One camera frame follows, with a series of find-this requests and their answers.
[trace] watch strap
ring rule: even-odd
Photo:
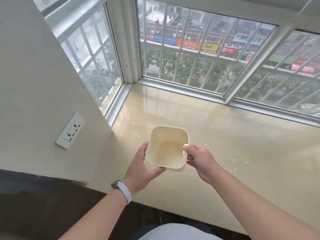
[[[117,184],[117,187],[122,191],[122,193],[125,195],[125,197],[127,198],[127,204],[129,204],[131,202],[132,196],[130,194],[130,191],[128,190],[128,188],[125,186],[125,184],[120,181]]]

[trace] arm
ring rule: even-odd
[[[143,164],[148,142],[144,143],[134,156],[123,179],[131,195],[143,190],[151,180],[166,169],[156,168],[150,172]],[[127,204],[125,195],[119,189],[113,189],[59,240],[105,240],[108,239],[122,210]]]
[[[320,239],[320,233],[293,215],[275,206],[224,170],[208,149],[184,146],[187,163],[200,178],[213,186],[241,226],[253,240]]]

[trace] blue banner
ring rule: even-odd
[[[157,43],[161,43],[162,41],[162,35],[154,35],[154,41]],[[172,37],[164,37],[164,43],[168,44],[168,45],[173,45],[176,46],[177,45],[177,39],[176,38],[172,38]]]

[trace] glossy marble surface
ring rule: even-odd
[[[132,86],[88,187],[109,192],[157,125],[185,129],[190,144],[207,147],[251,189],[320,230],[319,128],[140,84]],[[133,201],[245,233],[189,165],[167,170]]]

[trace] person's left arm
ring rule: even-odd
[[[148,142],[144,143],[134,156],[125,176],[123,184],[131,195],[143,190],[151,180],[166,169],[156,168],[150,172],[143,164]],[[127,204],[125,195],[119,189],[113,189],[76,224],[74,224],[59,240],[106,240],[109,238],[120,214]]]

